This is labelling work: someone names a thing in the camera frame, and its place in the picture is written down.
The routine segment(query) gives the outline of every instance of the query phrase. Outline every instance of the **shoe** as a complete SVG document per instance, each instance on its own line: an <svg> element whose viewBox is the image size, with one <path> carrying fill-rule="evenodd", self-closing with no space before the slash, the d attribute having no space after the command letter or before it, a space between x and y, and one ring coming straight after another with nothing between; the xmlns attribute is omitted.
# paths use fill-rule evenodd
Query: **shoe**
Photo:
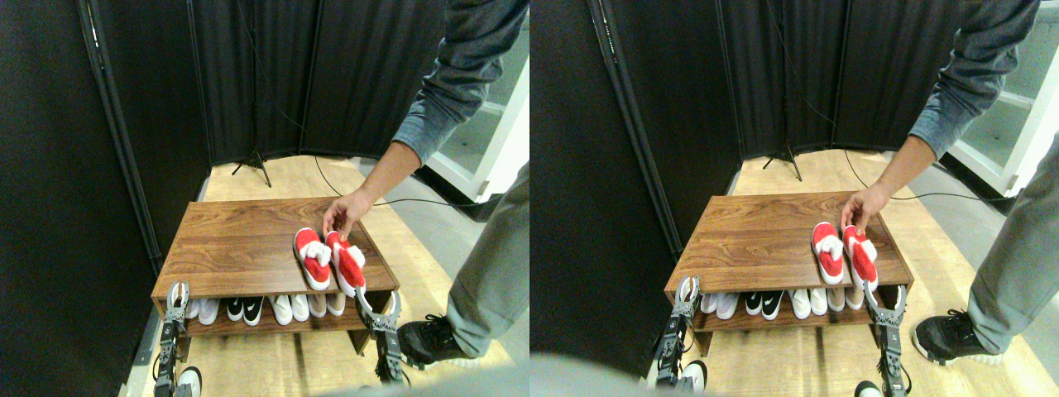
<svg viewBox="0 0 1059 397"><path fill-rule="evenodd" d="M317 232L304 228L294 234L294 256L302 263L305 282L317 291L323 291L330 285L331 252L327 246L320 242Z"/></svg>
<svg viewBox="0 0 1059 397"><path fill-rule="evenodd" d="M198 315L198 301L199 300L187 301L187 307L184 308L184 319L194 319Z"/></svg>
<svg viewBox="0 0 1059 397"><path fill-rule="evenodd" d="M986 350L974 333L974 323L966 311L949 309L949 315L923 320L912 331L912 343L927 360L949 365L964 357L990 365L1000 364L1004 355Z"/></svg>
<svg viewBox="0 0 1059 397"><path fill-rule="evenodd" d="M331 315L342 315L342 312L345 311L345 294L328 293L327 311L330 312Z"/></svg>
<svg viewBox="0 0 1059 397"><path fill-rule="evenodd" d="M747 314L757 315L761 312L761 292L746 292L747 296Z"/></svg>
<svg viewBox="0 0 1059 397"><path fill-rule="evenodd" d="M846 264L842 259L842 240L839 239L839 233L831 223L820 222L812 229L812 252L816 254L820 277L824 283L830 285L841 283Z"/></svg>
<svg viewBox="0 0 1059 397"><path fill-rule="evenodd" d="M257 322L262 320L262 306L264 305L264 296L244 297L243 321L251 327L257 325Z"/></svg>
<svg viewBox="0 0 1059 397"><path fill-rule="evenodd" d="M776 314L779 314L779 301L783 301L784 291L766 291L759 293L761 295L761 317L765 320L776 320Z"/></svg>
<svg viewBox="0 0 1059 397"><path fill-rule="evenodd" d="M309 300L304 294L290 296L290 311L299 322L309 320Z"/></svg>
<svg viewBox="0 0 1059 397"><path fill-rule="evenodd" d="M846 306L854 310L860 310L862 305L864 305L864 290L846 287Z"/></svg>
<svg viewBox="0 0 1059 397"><path fill-rule="evenodd" d="M327 233L327 247L331 249L331 261L338 271L338 286L349 297L357 296L357 288L364 287L364 253L349 241L342 241L338 232Z"/></svg>
<svg viewBox="0 0 1059 397"><path fill-rule="evenodd" d="M824 315L827 313L827 290L824 288L813 288L809 290L809 306L812 313Z"/></svg>
<svg viewBox="0 0 1059 397"><path fill-rule="evenodd" d="M320 319L327 314L327 299L322 293L308 295L309 312L312 317Z"/></svg>
<svg viewBox="0 0 1059 397"><path fill-rule="evenodd" d="M199 301L199 324L210 325L217 320L217 312L220 311L220 300L216 297Z"/></svg>
<svg viewBox="0 0 1059 397"><path fill-rule="evenodd" d="M275 322L280 325L290 324L293 313L290 309L290 297L287 295L269 296L268 303L272 305L272 313L275 314Z"/></svg>
<svg viewBox="0 0 1059 397"><path fill-rule="evenodd" d="M807 289L795 289L787 291L791 296L791 307L794 308L794 317L798 320L805 320L809 317L809 312L812 311L812 304L809 302L809 290Z"/></svg>
<svg viewBox="0 0 1059 397"><path fill-rule="evenodd" d="M842 236L846 239L846 255L852 266L854 285L858 289L864 289L864 279L867 279L868 291L875 291L879 287L879 275L875 271L875 258L879 254L875 250L875 245L867 236L858 236L857 227L848 225L842 231Z"/></svg>
<svg viewBox="0 0 1059 397"><path fill-rule="evenodd" d="M703 293L702 302L699 303L699 310L702 310L706 314L717 310L717 299L715 296L715 293Z"/></svg>
<svg viewBox="0 0 1059 397"><path fill-rule="evenodd" d="M397 328L405 363L425 371L438 361L473 367L478 359L467 356L452 336L452 325L444 317L427 314L427 321L413 321Z"/></svg>
<svg viewBox="0 0 1059 397"><path fill-rule="evenodd" d="M846 290L844 288L827 289L827 308L834 312L846 308Z"/></svg>
<svg viewBox="0 0 1059 397"><path fill-rule="evenodd" d="M232 297L225 300L225 306L228 307L228 320L239 321L243 320L243 300L239 297Z"/></svg>
<svg viewBox="0 0 1059 397"><path fill-rule="evenodd" d="M713 300L717 302L717 318L721 320L731 319L739 307L738 292L715 293Z"/></svg>

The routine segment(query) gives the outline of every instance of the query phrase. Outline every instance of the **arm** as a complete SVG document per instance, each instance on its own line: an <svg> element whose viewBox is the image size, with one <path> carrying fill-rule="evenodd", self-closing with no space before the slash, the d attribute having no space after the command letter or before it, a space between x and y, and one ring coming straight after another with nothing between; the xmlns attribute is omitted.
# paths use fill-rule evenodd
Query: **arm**
<svg viewBox="0 0 1059 397"><path fill-rule="evenodd" d="M872 186L849 197L842 228L864 233L868 219L901 190L941 158L974 118L1000 96L1004 75L1019 65L1016 46L1034 25L1039 1L983 1L956 32L952 60L938 75L904 145Z"/></svg>
<svg viewBox="0 0 1059 397"><path fill-rule="evenodd" d="M449 1L434 71L424 77L408 116L364 183L327 209L325 234L338 230L345 239L372 203L426 164L452 130L474 115L487 85L500 78L500 56L518 38L528 6L527 0Z"/></svg>

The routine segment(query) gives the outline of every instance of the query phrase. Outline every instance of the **hand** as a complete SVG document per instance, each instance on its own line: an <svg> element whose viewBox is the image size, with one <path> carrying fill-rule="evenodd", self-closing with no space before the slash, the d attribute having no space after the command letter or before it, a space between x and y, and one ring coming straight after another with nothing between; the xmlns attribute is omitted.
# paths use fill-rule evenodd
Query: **hand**
<svg viewBox="0 0 1059 397"><path fill-rule="evenodd" d="M874 184L857 192L842 207L842 230L845 230L846 225L852 224L857 227L857 235L863 236L867 221L889 202L890 195L879 185Z"/></svg>
<svg viewBox="0 0 1059 397"><path fill-rule="evenodd" d="M345 241L349 232L353 231L353 224L372 210L372 203L375 200L369 196L363 191L357 190L331 202L330 207L324 213L324 223L321 228L324 235L331 231L338 231L339 237Z"/></svg>

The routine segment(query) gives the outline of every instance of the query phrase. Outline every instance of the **wooden shoe rack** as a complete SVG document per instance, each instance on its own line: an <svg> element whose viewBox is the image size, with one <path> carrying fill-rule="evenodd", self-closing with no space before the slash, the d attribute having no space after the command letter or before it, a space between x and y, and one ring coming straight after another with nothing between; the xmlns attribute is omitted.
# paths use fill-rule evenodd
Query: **wooden shoe rack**
<svg viewBox="0 0 1059 397"><path fill-rule="evenodd" d="M165 315L165 300L174 282L187 282L191 299L341 293L334 271L326 290L309 288L292 249L294 233L300 229L319 232L324 211L334 200L319 197L190 203L150 294L159 314ZM365 299L379 311L389 303L390 292L399 288L397 278L360 222L349 234L349 242L364 253ZM340 317L328 312L321 319L310 315L305 322L291 320L287 325L275 321L268 299L256 326L229 320L223 305L213 324L202 325L192 319L184 325L190 337L345 330L357 353L363 354L370 331L360 321L354 300L346 297L345 302Z"/></svg>
<svg viewBox="0 0 1059 397"><path fill-rule="evenodd" d="M671 301L684 276L699 277L701 293L778 291L852 286L848 270L838 285L820 277L811 248L812 230L829 221L839 230L843 205L855 192L831 192L761 196L714 196L702 213L692 238L669 276L665 293ZM893 308L897 286L911 287L912 272L886 229L881 215L867 225L867 238L878 251L878 302ZM710 350L713 332L757 328L870 324L867 302L859 310L846 307L824 315L794 317L790 297L784 294L779 314L765 320L747 313L742 299L735 314L720 320L696 310L692 329L702 355Z"/></svg>

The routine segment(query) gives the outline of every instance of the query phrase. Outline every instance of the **gray sleeve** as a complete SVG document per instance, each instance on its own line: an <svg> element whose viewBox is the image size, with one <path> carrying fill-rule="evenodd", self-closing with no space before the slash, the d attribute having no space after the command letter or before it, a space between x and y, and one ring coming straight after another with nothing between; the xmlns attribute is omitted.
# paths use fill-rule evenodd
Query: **gray sleeve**
<svg viewBox="0 0 1059 397"><path fill-rule="evenodd" d="M984 0L956 32L952 59L909 132L926 141L935 159L1000 96L1004 75L1019 65L1016 46L1029 34L1039 5L1039 0Z"/></svg>
<svg viewBox="0 0 1059 397"><path fill-rule="evenodd" d="M518 38L528 7L528 0L450 0L434 70L423 78L393 140L411 147L426 164L482 106L487 85L502 73L500 56Z"/></svg>

